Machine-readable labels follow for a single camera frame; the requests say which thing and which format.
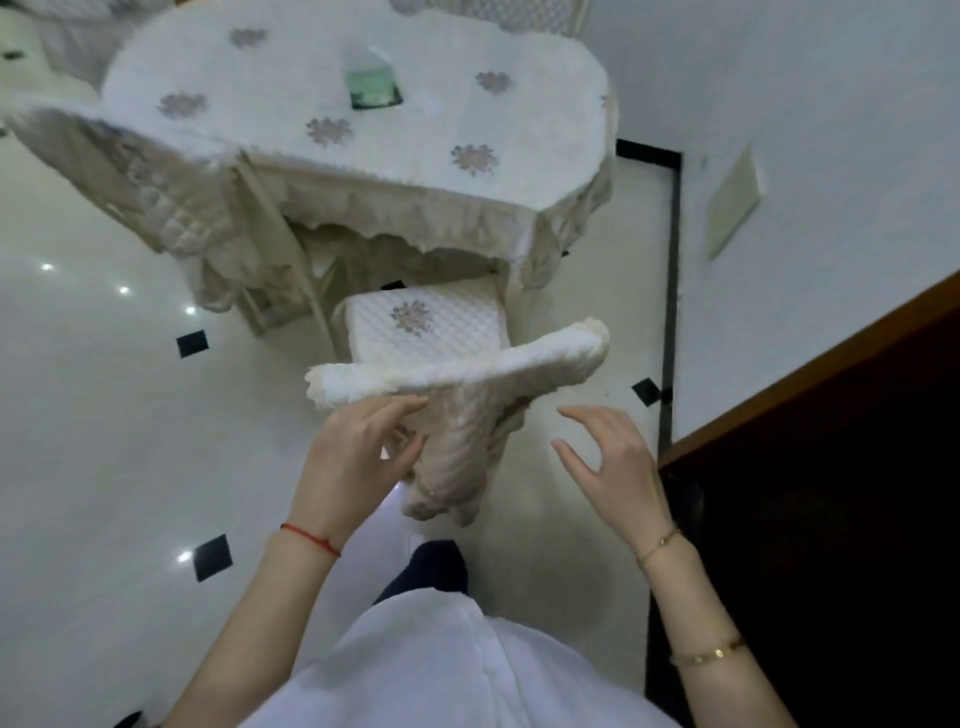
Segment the wall plate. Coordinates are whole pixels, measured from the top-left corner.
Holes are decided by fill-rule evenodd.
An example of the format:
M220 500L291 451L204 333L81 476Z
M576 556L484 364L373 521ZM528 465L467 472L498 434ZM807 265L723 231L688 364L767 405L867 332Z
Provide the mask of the wall plate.
M707 207L707 257L713 260L754 211L764 189L750 145L720 182Z

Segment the wooden door frame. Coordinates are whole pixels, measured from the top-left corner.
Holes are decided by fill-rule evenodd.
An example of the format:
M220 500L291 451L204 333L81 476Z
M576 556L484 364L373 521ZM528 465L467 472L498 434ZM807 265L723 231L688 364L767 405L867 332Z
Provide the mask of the wooden door frame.
M960 272L672 443L660 470L701 480L745 458L775 456L949 376L960 376Z

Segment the hand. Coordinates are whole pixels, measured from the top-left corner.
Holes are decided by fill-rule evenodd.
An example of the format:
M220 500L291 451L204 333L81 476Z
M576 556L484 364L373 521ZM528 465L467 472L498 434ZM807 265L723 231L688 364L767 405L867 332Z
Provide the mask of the hand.
M342 548L420 457L421 434L390 460L380 452L394 427L428 402L368 397L334 411L307 453L287 521Z
M557 410L587 428L600 446L600 472L589 468L563 440L550 444L593 510L639 557L673 529L657 461L626 412L575 405Z

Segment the person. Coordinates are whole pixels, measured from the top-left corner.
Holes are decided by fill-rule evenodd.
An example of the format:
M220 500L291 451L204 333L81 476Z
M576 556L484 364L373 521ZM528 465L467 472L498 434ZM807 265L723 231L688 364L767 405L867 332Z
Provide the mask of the person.
M384 441L426 404L418 397L370 398L327 419L310 447L288 522L271 537L166 728L676 725L565 645L484 617L464 594L466 569L452 542L420 546L332 650L291 678L337 553L410 472L424 443L416 435L382 460ZM656 462L634 423L608 407L559 412L583 425L600 448L595 471L568 443L552 442L645 572L698 728L794 726L710 586L696 549L671 520Z

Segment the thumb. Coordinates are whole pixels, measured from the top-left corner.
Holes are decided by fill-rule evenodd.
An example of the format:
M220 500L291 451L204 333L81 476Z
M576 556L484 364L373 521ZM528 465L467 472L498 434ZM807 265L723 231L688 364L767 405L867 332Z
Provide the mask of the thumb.
M420 454L423 452L423 446L425 444L426 435L418 432L414 435L414 438L407 443L407 447L404 448L403 451L387 461L387 466L390 469L395 484L414 467L418 458L420 458Z
M564 469L570 473L570 477L576 481L580 489L584 493L592 490L594 483L596 483L597 473L580 459L580 455L565 440L551 440L550 445L560 455L560 462L564 464Z

